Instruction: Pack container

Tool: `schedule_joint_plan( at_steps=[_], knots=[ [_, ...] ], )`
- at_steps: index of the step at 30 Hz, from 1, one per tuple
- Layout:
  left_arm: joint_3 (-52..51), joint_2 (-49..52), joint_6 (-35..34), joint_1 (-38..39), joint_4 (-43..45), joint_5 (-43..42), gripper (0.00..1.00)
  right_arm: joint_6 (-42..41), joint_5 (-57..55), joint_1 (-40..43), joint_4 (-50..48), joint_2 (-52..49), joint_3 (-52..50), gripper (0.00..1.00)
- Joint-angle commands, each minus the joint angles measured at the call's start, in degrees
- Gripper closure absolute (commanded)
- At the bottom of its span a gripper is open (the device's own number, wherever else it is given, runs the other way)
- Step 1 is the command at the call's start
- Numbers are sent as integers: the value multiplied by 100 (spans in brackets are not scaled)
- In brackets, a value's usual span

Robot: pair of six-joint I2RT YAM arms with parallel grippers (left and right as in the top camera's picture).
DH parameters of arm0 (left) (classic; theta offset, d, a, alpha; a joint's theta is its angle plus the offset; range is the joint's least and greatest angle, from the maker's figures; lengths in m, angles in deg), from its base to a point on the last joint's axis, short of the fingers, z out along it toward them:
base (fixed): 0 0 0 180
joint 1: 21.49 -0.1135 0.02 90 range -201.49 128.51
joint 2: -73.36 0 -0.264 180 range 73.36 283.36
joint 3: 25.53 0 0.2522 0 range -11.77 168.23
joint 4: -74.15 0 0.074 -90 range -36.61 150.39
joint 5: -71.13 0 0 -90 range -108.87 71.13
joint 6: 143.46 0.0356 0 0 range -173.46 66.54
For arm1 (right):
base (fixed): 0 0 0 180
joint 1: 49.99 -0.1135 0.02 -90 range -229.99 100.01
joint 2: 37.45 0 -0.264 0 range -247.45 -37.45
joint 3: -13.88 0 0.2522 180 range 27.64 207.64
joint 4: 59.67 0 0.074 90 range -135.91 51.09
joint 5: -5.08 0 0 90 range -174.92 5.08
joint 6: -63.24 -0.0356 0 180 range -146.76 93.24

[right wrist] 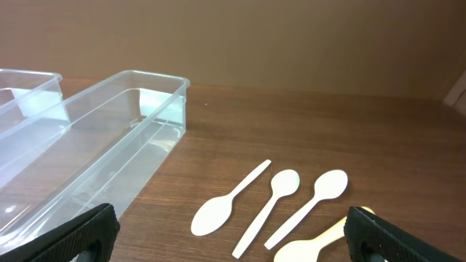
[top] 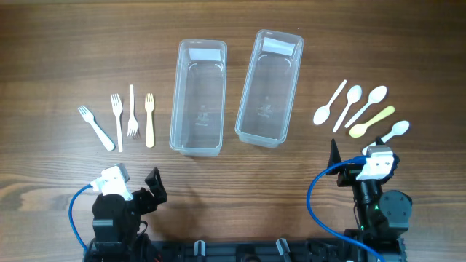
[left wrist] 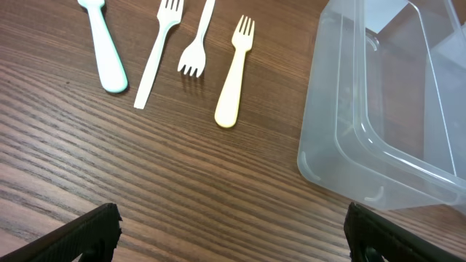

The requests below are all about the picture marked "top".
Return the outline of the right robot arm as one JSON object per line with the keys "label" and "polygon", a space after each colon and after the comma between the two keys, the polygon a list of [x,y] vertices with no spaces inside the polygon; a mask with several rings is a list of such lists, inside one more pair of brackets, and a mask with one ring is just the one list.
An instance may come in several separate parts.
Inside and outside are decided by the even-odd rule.
{"label": "right robot arm", "polygon": [[365,153],[343,161],[336,141],[331,141],[327,175],[336,175],[338,187],[350,187],[357,219],[356,229],[344,236],[375,251],[356,247],[353,261],[406,261],[403,233],[408,231],[412,198],[401,191],[383,191],[382,186],[394,175],[399,157],[377,137]]}

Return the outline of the yellow plastic spoon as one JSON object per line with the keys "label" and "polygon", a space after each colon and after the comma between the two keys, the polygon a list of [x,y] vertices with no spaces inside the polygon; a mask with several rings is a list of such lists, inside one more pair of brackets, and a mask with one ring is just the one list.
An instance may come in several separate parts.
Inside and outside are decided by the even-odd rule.
{"label": "yellow plastic spoon", "polygon": [[394,106],[388,106],[384,108],[382,111],[380,111],[376,116],[374,116],[372,119],[368,120],[365,123],[362,124],[356,124],[354,127],[352,127],[349,131],[349,135],[352,138],[360,138],[363,136],[367,129],[373,125],[376,124],[377,122],[387,118],[391,114],[395,112],[395,107]]}

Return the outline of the thin white plastic fork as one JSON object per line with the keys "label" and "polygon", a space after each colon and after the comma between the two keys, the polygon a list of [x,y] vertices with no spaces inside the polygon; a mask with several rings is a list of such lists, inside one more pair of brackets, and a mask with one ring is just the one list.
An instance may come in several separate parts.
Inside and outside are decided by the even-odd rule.
{"label": "thin white plastic fork", "polygon": [[127,136],[134,137],[138,134],[138,121],[135,118],[135,92],[134,85],[129,86],[130,91],[130,118],[128,120]]}

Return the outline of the pale blue plastic fork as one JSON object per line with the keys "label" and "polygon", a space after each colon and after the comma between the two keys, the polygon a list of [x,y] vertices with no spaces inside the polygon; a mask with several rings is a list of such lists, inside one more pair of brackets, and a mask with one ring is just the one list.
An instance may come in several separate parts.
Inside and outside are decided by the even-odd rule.
{"label": "pale blue plastic fork", "polygon": [[95,117],[92,112],[85,106],[78,107],[78,111],[81,114],[82,118],[90,124],[90,126],[94,129],[95,134],[98,136],[99,140],[105,147],[107,151],[113,151],[115,149],[115,145],[112,140],[107,136],[107,134],[100,128],[100,126],[95,121]]}

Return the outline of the yellow plastic fork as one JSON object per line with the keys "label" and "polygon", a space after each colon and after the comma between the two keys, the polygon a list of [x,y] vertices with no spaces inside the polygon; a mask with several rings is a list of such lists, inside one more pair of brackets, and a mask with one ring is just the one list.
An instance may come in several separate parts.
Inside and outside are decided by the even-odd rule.
{"label": "yellow plastic fork", "polygon": [[146,93],[145,95],[145,110],[146,110],[146,146],[148,148],[154,147],[154,127],[153,127],[153,116],[154,111],[154,96],[152,93]]}

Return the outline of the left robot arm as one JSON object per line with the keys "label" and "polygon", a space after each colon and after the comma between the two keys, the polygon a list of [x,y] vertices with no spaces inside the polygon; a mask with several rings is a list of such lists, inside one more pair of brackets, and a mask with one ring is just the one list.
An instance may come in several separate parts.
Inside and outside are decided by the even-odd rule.
{"label": "left robot arm", "polygon": [[167,201],[159,170],[154,168],[145,178],[147,189],[129,192],[129,179],[125,166],[116,164],[90,183],[100,194],[92,206],[95,238],[84,254],[85,261],[162,260],[148,234],[140,230],[148,224],[141,217]]}

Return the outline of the white spoon handle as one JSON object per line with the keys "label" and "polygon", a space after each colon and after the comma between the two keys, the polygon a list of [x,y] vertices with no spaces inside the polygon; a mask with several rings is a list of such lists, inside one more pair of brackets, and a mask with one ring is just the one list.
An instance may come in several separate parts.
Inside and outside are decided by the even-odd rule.
{"label": "white spoon handle", "polygon": [[328,119],[328,117],[331,114],[330,107],[332,103],[335,101],[335,99],[339,96],[341,91],[344,89],[346,83],[347,83],[347,80],[346,79],[343,80],[342,83],[338,86],[338,88],[334,92],[334,94],[332,95],[331,99],[327,102],[327,104],[319,107],[316,110],[313,116],[313,120],[312,120],[315,125],[321,125]]}

